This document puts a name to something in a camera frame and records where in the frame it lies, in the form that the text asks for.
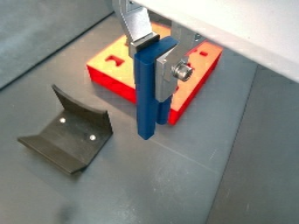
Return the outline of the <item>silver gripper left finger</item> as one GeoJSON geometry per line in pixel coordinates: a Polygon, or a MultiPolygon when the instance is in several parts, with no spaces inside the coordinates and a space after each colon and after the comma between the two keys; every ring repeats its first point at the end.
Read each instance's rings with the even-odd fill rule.
{"type": "Polygon", "coordinates": [[[131,0],[112,0],[112,6],[127,37],[128,55],[134,58],[138,52],[159,40],[160,35],[152,30],[144,6],[131,0]]]}

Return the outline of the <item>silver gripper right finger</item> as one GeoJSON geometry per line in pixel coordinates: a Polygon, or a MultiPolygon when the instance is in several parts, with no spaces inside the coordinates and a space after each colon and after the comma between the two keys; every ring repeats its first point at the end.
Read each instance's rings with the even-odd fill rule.
{"type": "Polygon", "coordinates": [[[164,102],[174,94],[178,81],[187,81],[192,68],[187,65],[188,53],[203,43],[206,38],[194,30],[172,22],[171,37],[178,44],[155,62],[155,99],[164,102]]]}

